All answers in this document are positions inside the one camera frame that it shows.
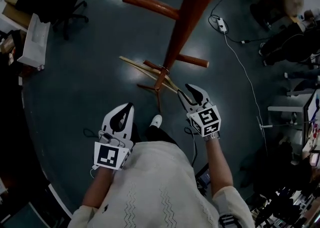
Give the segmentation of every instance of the forearm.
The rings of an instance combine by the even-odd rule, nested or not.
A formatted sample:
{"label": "forearm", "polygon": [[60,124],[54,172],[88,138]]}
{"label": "forearm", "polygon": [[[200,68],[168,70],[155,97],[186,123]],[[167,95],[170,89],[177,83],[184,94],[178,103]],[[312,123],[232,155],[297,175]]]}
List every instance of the forearm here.
{"label": "forearm", "polygon": [[113,170],[105,167],[99,167],[93,183],[86,191],[82,205],[99,208],[109,191],[113,181]]}
{"label": "forearm", "polygon": [[234,182],[219,140],[211,139],[205,143],[205,146],[209,163],[211,191],[214,195],[223,187],[233,186]]}

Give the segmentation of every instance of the electrical cable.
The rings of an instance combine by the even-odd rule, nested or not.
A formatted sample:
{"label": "electrical cable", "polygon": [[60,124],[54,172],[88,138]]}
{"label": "electrical cable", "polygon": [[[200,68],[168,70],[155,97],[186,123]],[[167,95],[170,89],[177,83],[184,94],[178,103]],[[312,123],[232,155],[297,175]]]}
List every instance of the electrical cable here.
{"label": "electrical cable", "polygon": [[210,16],[208,17],[208,22],[210,24],[210,26],[215,30],[217,31],[218,33],[220,34],[224,34],[230,41],[234,42],[234,43],[238,43],[238,44],[248,44],[248,43],[251,43],[251,42],[255,42],[255,41],[262,41],[262,40],[267,40],[267,39],[270,39],[271,37],[268,37],[268,38],[260,38],[260,39],[253,39],[253,40],[241,40],[241,41],[236,41],[236,40],[233,40],[232,38],[230,38],[227,34],[229,33],[229,26],[228,24],[226,23],[226,21],[224,20],[224,24],[225,24],[225,27],[226,27],[226,32],[223,33],[221,32],[220,30],[216,29],[212,23],[211,23],[211,20],[215,19],[215,21],[217,21],[217,19],[220,19],[220,17],[218,15],[215,15],[213,14],[214,10],[218,7],[218,5],[222,2],[223,0],[219,0],[219,2],[215,5],[215,7],[211,10],[211,13],[210,13]]}
{"label": "electrical cable", "polygon": [[196,160],[196,158],[197,158],[197,156],[198,156],[198,149],[197,149],[197,144],[196,144],[196,140],[195,140],[195,135],[198,135],[198,133],[193,133],[193,132],[191,131],[191,129],[188,128],[188,127],[185,127],[185,128],[184,128],[184,132],[185,132],[186,134],[190,134],[190,135],[192,136],[192,140],[193,140],[193,158],[192,158],[191,166],[193,167],[193,166],[194,166],[194,163],[195,163],[195,160]]}
{"label": "electrical cable", "polygon": [[230,47],[230,45],[228,44],[226,35],[224,35],[224,39],[225,39],[226,45],[227,45],[227,46],[233,51],[233,53],[235,54],[237,60],[239,61],[240,65],[242,66],[242,68],[243,68],[243,70],[244,70],[244,73],[245,73],[245,75],[246,75],[246,78],[248,79],[248,81],[249,81],[249,83],[250,83],[250,85],[251,85],[251,89],[252,89],[254,101],[255,101],[256,107],[258,108],[259,118],[260,118],[261,125],[262,125],[262,135],[263,135],[263,138],[264,138],[264,145],[265,145],[266,156],[268,157],[268,149],[267,149],[267,141],[266,141],[266,134],[265,134],[265,129],[264,129],[264,123],[263,123],[262,118],[261,118],[260,108],[259,108],[259,105],[258,105],[258,103],[257,103],[257,99],[256,99],[254,87],[253,87],[253,85],[252,85],[252,83],[251,83],[251,80],[250,80],[250,78],[249,78],[249,76],[248,76],[248,74],[247,74],[247,72],[246,72],[245,67],[243,66],[243,64],[242,64],[241,61],[239,60],[236,52],[235,52],[235,51]]}
{"label": "electrical cable", "polygon": [[88,128],[84,128],[82,130],[82,133],[87,138],[98,138],[99,139],[99,136],[97,136],[92,130],[90,130]]}
{"label": "electrical cable", "polygon": [[92,175],[92,170],[93,170],[93,168],[91,168],[91,170],[90,170],[90,175],[91,175],[91,177],[94,179],[94,176]]}

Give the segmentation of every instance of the black cable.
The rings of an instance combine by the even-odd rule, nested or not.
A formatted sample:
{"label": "black cable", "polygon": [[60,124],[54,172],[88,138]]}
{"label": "black cable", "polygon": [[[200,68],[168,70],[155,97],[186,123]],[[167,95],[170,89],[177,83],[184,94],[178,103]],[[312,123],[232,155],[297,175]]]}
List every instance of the black cable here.
{"label": "black cable", "polygon": [[260,39],[253,39],[253,40],[242,40],[242,41],[236,41],[236,40],[233,40],[232,38],[230,38],[227,34],[229,33],[229,26],[227,24],[227,22],[224,20],[224,24],[225,24],[225,27],[226,27],[226,32],[223,33],[221,32],[220,30],[216,29],[212,23],[211,23],[211,19],[215,19],[215,21],[217,21],[218,19],[220,19],[220,17],[218,15],[215,15],[213,14],[214,10],[218,7],[218,5],[222,2],[223,0],[219,0],[219,2],[215,5],[215,7],[211,10],[211,13],[210,13],[210,16],[208,17],[208,22],[210,24],[210,26],[215,30],[217,31],[218,33],[220,34],[223,34],[225,35],[230,41],[234,42],[234,43],[238,43],[238,44],[248,44],[248,43],[251,43],[251,42],[254,42],[254,41],[262,41],[262,40],[267,40],[267,39],[270,39],[271,37],[268,37],[268,38],[260,38]]}
{"label": "black cable", "polygon": [[198,133],[193,133],[192,131],[191,131],[191,129],[190,128],[188,128],[188,127],[185,127],[184,128],[184,132],[186,133],[186,134],[190,134],[191,136],[192,136],[192,140],[193,140],[193,143],[194,143],[194,149],[195,149],[195,155],[194,155],[194,159],[192,160],[192,164],[191,164],[191,166],[193,167],[194,166],[194,163],[195,163],[195,160],[196,160],[196,158],[197,158],[197,156],[198,156],[198,149],[197,149],[197,144],[196,144],[196,140],[195,140],[195,135],[198,135]]}
{"label": "black cable", "polygon": [[198,133],[198,132],[196,132],[196,133],[192,133],[191,129],[190,129],[190,128],[188,128],[188,127],[185,127],[185,128],[184,128],[184,132],[185,132],[186,134],[199,135],[199,133]]}
{"label": "black cable", "polygon": [[85,136],[85,137],[87,137],[87,138],[98,138],[99,139],[99,136],[97,136],[92,130],[90,130],[90,129],[88,129],[88,128],[84,128],[83,130],[82,130],[82,133],[83,133],[83,135]]}

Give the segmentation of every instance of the wrist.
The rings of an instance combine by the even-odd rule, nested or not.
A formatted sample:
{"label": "wrist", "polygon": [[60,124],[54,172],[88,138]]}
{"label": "wrist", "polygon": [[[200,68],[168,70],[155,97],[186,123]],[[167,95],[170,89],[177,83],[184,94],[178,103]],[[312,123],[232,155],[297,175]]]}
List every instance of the wrist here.
{"label": "wrist", "polygon": [[211,138],[211,139],[205,141],[205,144],[206,144],[206,145],[209,145],[209,144],[219,144],[219,139],[218,139],[218,138]]}
{"label": "wrist", "polygon": [[97,172],[97,176],[110,177],[113,175],[114,170],[100,166]]}
{"label": "wrist", "polygon": [[220,139],[220,134],[219,132],[214,132],[212,134],[206,135],[205,137],[203,137],[203,139],[207,142],[211,139]]}

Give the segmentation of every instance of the chair leg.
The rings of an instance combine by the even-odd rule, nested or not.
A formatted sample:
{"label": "chair leg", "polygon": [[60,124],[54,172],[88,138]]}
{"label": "chair leg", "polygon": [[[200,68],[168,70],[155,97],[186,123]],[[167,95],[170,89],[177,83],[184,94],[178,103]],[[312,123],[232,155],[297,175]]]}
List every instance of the chair leg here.
{"label": "chair leg", "polygon": [[88,17],[87,17],[87,16],[84,16],[84,15],[71,14],[71,18],[84,19],[84,21],[85,21],[86,23],[89,22]]}
{"label": "chair leg", "polygon": [[77,4],[75,7],[74,7],[74,10],[73,11],[75,11],[76,9],[78,9],[81,5],[83,5],[84,7],[87,7],[87,3],[86,3],[86,1],[82,1],[81,3],[79,3],[79,4]]}
{"label": "chair leg", "polygon": [[69,40],[69,36],[67,34],[68,21],[69,21],[69,19],[65,19],[64,20],[64,24],[63,24],[63,38],[64,38],[64,40]]}
{"label": "chair leg", "polygon": [[63,21],[64,21],[64,19],[60,19],[53,25],[52,29],[53,29],[54,32],[58,31],[57,26],[59,26],[60,23],[63,22]]}

